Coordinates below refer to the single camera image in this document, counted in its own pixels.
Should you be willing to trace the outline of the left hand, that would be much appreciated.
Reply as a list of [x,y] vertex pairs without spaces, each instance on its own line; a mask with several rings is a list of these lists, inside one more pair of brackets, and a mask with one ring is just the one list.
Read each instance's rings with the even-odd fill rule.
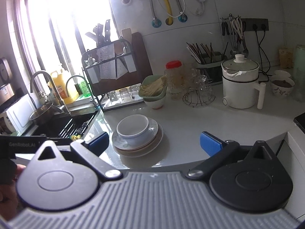
[[23,170],[23,164],[17,164],[15,175],[9,185],[1,185],[1,216],[9,221],[18,213],[19,199],[15,188],[15,183]]

